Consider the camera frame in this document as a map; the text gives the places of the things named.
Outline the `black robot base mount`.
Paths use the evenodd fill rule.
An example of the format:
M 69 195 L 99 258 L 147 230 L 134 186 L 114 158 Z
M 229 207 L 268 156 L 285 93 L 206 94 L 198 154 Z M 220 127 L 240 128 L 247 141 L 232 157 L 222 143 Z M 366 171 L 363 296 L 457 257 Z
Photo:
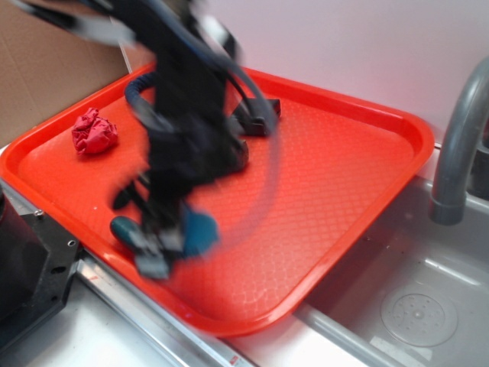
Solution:
M 66 305 L 79 240 L 42 211 L 21 214 L 1 190 L 1 351 Z

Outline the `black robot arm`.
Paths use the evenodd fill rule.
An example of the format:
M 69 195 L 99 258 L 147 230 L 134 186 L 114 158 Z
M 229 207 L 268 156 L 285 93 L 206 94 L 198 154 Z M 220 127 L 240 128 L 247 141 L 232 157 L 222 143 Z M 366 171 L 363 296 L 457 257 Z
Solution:
M 141 221 L 115 217 L 114 237 L 146 278 L 166 279 L 175 261 L 199 255 L 217 239 L 215 221 L 186 198 L 202 185 L 240 171 L 248 148 L 225 114 L 226 86 L 236 64 L 205 43 L 188 1 L 89 1 L 94 15 L 72 15 L 29 1 L 24 12 L 87 40 L 140 43 L 156 58 L 153 71 L 125 89 L 147 132 L 148 169 L 122 187 L 114 209 L 133 203 Z

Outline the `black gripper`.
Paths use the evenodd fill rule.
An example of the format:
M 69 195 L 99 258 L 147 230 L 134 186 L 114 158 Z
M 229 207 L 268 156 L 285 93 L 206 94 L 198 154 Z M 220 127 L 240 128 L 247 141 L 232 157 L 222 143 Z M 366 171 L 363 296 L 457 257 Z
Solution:
M 136 226 L 131 240 L 141 276 L 168 279 L 165 252 L 189 256 L 180 204 L 200 185 L 245 167 L 245 141 L 228 130 L 224 119 L 185 114 L 176 119 L 142 118 L 147 132 L 148 198 L 142 209 L 146 226 L 164 226 L 157 233 Z

